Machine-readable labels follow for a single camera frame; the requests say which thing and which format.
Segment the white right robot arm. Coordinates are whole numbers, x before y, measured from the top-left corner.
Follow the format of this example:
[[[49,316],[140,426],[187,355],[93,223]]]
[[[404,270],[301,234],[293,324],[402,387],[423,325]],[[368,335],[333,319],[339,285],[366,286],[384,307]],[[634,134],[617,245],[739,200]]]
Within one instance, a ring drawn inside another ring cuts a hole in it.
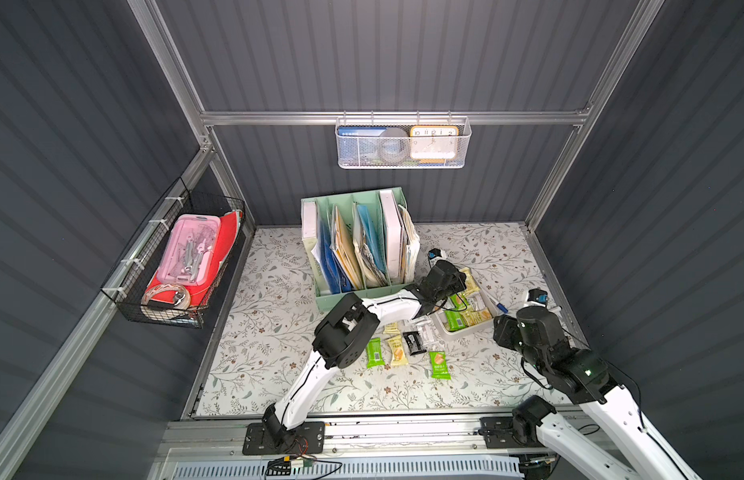
[[[534,395],[513,411],[521,445],[542,445],[589,479],[695,479],[697,473],[648,420],[633,391],[612,375],[607,361],[573,346],[559,317],[542,304],[493,321],[493,338],[532,366],[533,380],[564,394],[595,422],[624,456],[617,460],[570,424],[557,408]]]

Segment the black cookie packet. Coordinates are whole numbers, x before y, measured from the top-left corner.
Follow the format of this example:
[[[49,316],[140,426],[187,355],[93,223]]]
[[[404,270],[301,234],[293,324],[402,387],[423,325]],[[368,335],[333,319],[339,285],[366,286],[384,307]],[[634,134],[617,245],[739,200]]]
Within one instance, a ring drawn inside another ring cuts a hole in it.
[[[427,352],[427,348],[422,340],[422,337],[417,331],[408,331],[403,333],[403,338],[409,349],[409,353],[414,355],[421,355]]]

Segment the clear tape roll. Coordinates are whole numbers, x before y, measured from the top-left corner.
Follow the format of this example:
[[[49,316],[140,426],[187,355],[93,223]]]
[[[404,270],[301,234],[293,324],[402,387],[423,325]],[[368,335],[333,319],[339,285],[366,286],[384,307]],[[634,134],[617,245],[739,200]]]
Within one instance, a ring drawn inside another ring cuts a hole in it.
[[[184,310],[191,306],[191,294],[184,285],[157,284],[143,295],[141,304]]]

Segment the blue capped pen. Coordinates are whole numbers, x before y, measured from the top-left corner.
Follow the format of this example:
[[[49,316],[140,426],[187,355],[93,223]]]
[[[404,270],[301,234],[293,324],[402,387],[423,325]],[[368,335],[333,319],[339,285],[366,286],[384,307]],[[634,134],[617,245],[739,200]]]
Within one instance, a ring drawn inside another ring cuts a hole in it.
[[[485,292],[485,296],[489,300],[489,303],[493,306],[493,308],[498,312],[499,315],[505,315],[509,313],[508,308],[500,300],[498,300],[494,295],[488,292]]]

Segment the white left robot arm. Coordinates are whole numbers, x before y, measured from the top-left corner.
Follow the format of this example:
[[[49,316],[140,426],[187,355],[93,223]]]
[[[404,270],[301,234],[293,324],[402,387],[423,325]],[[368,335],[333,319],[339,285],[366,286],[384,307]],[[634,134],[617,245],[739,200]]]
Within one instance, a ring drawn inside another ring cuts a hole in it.
[[[296,441],[297,429],[319,394],[340,370],[358,360],[379,327],[429,315],[466,288],[467,274],[440,259],[424,279],[390,295],[345,294],[315,328],[312,350],[297,379],[266,408],[262,422],[270,439],[278,447]]]

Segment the blue folder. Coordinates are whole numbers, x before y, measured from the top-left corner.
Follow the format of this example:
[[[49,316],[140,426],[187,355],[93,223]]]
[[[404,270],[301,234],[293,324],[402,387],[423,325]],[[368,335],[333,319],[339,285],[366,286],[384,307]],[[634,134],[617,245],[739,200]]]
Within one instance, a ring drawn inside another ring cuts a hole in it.
[[[342,266],[335,258],[331,247],[331,236],[325,220],[320,221],[320,255],[322,269],[332,294],[348,293],[352,291],[352,283],[345,274]]]

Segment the pink plastic pencil case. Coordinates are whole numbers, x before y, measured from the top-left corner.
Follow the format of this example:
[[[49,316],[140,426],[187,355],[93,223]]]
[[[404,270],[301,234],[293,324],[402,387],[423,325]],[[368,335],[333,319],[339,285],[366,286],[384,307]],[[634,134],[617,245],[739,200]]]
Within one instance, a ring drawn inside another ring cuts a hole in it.
[[[170,233],[157,278],[163,284],[201,286],[209,276],[221,219],[184,214]]]

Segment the grey tape roll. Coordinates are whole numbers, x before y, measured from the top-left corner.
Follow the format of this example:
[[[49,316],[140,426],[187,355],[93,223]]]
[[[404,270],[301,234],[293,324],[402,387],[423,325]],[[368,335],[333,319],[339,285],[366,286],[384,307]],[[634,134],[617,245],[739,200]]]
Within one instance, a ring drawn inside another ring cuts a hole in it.
[[[398,165],[410,156],[410,140],[408,133],[398,127],[386,128],[380,135],[378,153],[386,164]]]

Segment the green cookie packet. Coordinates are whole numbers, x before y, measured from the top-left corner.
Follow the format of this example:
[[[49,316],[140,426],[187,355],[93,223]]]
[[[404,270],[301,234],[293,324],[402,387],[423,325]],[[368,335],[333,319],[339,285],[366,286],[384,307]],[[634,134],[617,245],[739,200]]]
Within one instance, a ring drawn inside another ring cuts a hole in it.
[[[450,380],[452,378],[449,371],[446,353],[443,351],[431,351],[429,353],[431,365],[431,377],[439,380]]]
[[[372,338],[366,347],[367,368],[385,366],[385,358],[382,350],[382,340],[379,337]]]

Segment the white plastic storage box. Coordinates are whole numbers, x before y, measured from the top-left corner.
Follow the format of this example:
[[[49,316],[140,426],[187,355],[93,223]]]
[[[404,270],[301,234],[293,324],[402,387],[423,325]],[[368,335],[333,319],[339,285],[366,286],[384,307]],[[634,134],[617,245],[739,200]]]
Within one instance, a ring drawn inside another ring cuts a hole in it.
[[[466,274],[466,289],[449,297],[443,309],[430,315],[437,333],[447,341],[481,333],[492,327],[494,318],[503,313],[470,268],[464,267],[461,272]]]

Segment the mint green file organizer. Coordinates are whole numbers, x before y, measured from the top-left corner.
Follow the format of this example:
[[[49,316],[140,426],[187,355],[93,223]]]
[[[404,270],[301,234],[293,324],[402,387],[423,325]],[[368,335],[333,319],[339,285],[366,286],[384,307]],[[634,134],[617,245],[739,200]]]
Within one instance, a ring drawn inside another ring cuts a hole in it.
[[[402,284],[391,282],[386,266],[385,230],[379,195],[385,189],[394,192],[404,230]],[[362,298],[376,298],[395,293],[415,280],[421,238],[403,189],[385,189],[301,200],[303,244],[314,276],[315,300],[320,312],[329,312],[347,294],[332,294],[324,276],[320,255],[321,220],[327,223],[332,250],[352,283],[351,292]]]

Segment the small yellow cookie packet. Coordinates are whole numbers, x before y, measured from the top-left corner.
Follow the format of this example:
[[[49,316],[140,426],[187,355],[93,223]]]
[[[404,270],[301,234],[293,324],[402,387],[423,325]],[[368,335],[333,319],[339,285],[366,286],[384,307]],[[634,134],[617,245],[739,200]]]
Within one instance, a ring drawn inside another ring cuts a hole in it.
[[[387,335],[388,337],[397,337],[402,335],[401,328],[399,327],[398,323],[391,323],[386,325],[383,328],[383,334]]]

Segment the yellow white alarm clock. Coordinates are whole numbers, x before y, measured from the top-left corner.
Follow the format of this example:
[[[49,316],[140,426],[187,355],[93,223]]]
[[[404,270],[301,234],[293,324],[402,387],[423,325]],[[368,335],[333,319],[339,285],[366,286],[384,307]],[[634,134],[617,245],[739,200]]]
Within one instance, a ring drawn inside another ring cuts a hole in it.
[[[410,129],[413,160],[438,162],[458,156],[460,129],[455,125],[416,125]]]

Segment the clear cookie packet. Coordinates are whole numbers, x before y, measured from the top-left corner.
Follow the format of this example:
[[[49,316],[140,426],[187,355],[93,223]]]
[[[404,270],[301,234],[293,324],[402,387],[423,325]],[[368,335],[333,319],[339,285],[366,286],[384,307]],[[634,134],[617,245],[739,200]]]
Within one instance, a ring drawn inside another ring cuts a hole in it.
[[[417,325],[424,347],[428,351],[442,351],[444,343],[436,327],[431,321],[424,321]]]

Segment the blue box in basket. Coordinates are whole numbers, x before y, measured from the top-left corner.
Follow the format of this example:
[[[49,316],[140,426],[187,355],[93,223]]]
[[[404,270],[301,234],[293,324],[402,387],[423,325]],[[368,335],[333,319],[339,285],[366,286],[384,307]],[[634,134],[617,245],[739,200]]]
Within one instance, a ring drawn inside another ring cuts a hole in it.
[[[336,129],[338,160],[342,168],[361,167],[379,159],[384,127],[340,126]]]

